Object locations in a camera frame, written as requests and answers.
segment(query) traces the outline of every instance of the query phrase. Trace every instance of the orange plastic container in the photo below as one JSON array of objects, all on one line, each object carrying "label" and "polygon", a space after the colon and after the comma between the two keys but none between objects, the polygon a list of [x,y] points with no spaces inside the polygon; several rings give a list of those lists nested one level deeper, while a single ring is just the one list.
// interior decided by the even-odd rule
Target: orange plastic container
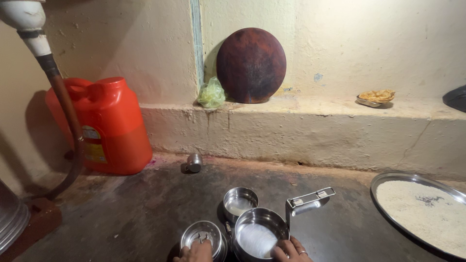
[{"label": "orange plastic container", "polygon": [[[106,173],[135,174],[152,158],[136,94],[123,77],[95,83],[81,78],[64,79],[86,143],[84,166]],[[74,147],[65,114],[52,89],[45,101],[55,121]]]}]

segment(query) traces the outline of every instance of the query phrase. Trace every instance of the hand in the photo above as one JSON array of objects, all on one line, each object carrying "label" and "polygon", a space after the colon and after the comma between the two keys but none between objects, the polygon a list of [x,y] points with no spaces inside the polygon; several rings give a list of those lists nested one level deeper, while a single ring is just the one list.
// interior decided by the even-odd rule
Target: hand
[{"label": "hand", "polygon": [[277,246],[273,249],[273,257],[279,262],[313,262],[305,251],[301,243],[290,236],[290,240],[278,241]]},{"label": "hand", "polygon": [[195,241],[191,244],[191,249],[183,247],[181,258],[174,257],[173,262],[212,262],[212,244],[210,240],[201,243]]}]

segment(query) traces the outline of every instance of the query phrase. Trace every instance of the fried food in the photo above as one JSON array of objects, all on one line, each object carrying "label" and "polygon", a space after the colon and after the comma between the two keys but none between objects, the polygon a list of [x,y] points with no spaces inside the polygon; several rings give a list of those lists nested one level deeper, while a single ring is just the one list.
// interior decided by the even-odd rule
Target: fried food
[{"label": "fried food", "polygon": [[390,89],[367,91],[359,94],[359,98],[374,103],[388,103],[395,98],[395,91]]}]

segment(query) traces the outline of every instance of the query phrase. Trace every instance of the plastic bag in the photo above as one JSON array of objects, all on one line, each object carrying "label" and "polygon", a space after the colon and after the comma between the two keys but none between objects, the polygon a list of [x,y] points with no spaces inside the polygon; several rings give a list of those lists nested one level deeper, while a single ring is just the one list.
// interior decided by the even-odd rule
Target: plastic bag
[{"label": "plastic bag", "polygon": [[466,113],[466,85],[446,93],[443,96],[443,103]]},{"label": "plastic bag", "polygon": [[204,83],[199,91],[198,102],[205,108],[219,107],[225,101],[225,91],[216,76]]}]

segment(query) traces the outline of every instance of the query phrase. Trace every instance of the concrete ledge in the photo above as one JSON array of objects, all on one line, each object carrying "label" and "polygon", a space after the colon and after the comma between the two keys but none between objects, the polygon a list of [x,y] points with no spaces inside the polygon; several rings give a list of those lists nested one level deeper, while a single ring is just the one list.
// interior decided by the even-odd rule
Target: concrete ledge
[{"label": "concrete ledge", "polygon": [[353,99],[297,97],[216,110],[179,105],[141,109],[155,151],[454,178],[466,165],[466,114],[439,100],[369,108]]}]

